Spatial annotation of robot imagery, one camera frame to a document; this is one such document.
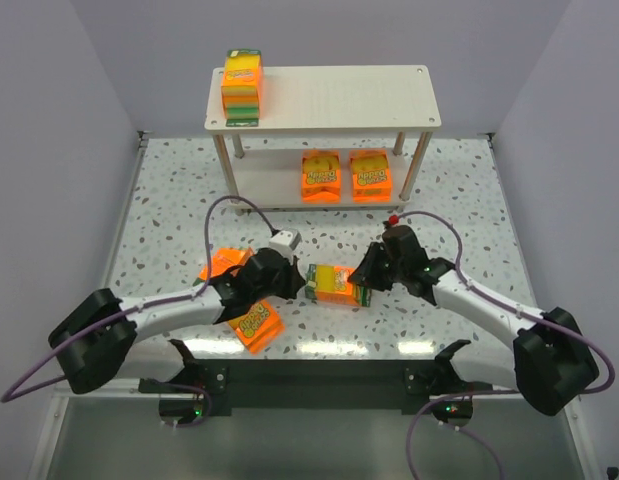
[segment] lower shelf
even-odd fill
[[[304,203],[300,196],[300,160],[303,150],[246,150],[243,158],[233,158],[232,167],[238,193],[261,208],[386,208],[406,205],[398,195],[409,168],[402,155],[387,150],[391,167],[393,192],[388,202],[354,202],[352,177],[349,169],[349,149],[340,151],[342,194],[340,203]],[[251,208],[243,203],[232,204],[235,208]]]

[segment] white wall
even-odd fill
[[[570,310],[619,370],[619,0],[572,1],[495,147],[541,306]],[[583,404],[619,466],[619,375]]]
[[[245,46],[265,65],[426,64],[442,133],[493,132],[569,3],[71,1],[134,126],[175,136],[204,131],[211,70]]]
[[[0,0],[0,395],[97,286],[136,138],[71,4]],[[49,393],[0,404],[0,480],[26,476]]]

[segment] speckled tabletop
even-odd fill
[[[407,139],[405,157],[417,140]],[[246,150],[266,148],[390,147],[393,139],[273,139],[245,137]],[[211,138],[152,139],[135,186],[114,264],[111,287],[118,295],[151,295],[192,284],[205,263],[203,221],[207,206],[226,194]],[[511,220],[486,140],[432,140],[405,210],[435,212],[460,231],[464,270],[488,287],[532,303]],[[303,243],[301,272],[309,263],[357,266],[369,242],[382,233],[387,210],[278,211],[274,225],[297,228]],[[434,220],[408,219],[431,256],[453,258],[450,232]],[[268,230],[254,214],[220,207],[211,223],[216,247],[265,246]],[[404,288],[374,292],[370,308],[271,299],[286,330],[258,355],[243,348],[227,326],[199,326],[171,332],[199,358],[419,359],[432,358],[445,345],[466,338],[475,355],[511,353],[495,337],[456,314],[436,309]],[[166,342],[164,336],[147,342]]]

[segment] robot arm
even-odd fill
[[[93,292],[49,335],[49,345],[55,348],[107,317],[119,317],[58,354],[72,391],[88,393],[116,377],[143,377],[150,362],[145,362],[142,348],[138,351],[140,362],[125,363],[125,359],[134,344],[149,337],[231,320],[246,314],[254,303],[268,296],[296,298],[305,283],[293,254],[299,242],[300,234],[295,230],[277,232],[267,248],[258,250],[244,266],[213,276],[204,290],[195,287],[135,298],[118,298],[108,288]]]
[[[518,315],[499,308],[467,285],[479,286],[480,291],[496,302],[513,302],[461,276],[452,262],[429,259],[413,230],[406,225],[387,224],[382,243],[370,245],[349,281],[380,291],[391,290],[394,283],[401,283],[411,295],[451,310],[492,333],[513,352],[513,369],[500,368],[488,360],[466,361],[469,357],[463,359],[460,353],[455,360],[449,359],[455,373],[466,381],[514,387],[546,415],[557,414],[598,377],[598,367],[587,346],[521,315],[524,311],[580,334],[571,314],[560,308],[542,312],[519,304],[516,305]]]

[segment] white shelf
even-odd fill
[[[440,125],[424,65],[265,67],[257,127],[227,127],[222,68],[211,80],[205,128],[222,133],[434,131]]]
[[[300,196],[302,171],[300,162],[303,150],[247,150],[244,158],[233,158],[232,167],[240,195],[261,208],[384,208],[405,205],[398,198],[407,174],[408,165],[402,155],[396,156],[387,150],[393,184],[388,202],[358,203],[351,195],[352,177],[349,169],[349,150],[339,150],[342,173],[340,203],[304,203]],[[250,208],[244,204],[232,204],[237,208]]]

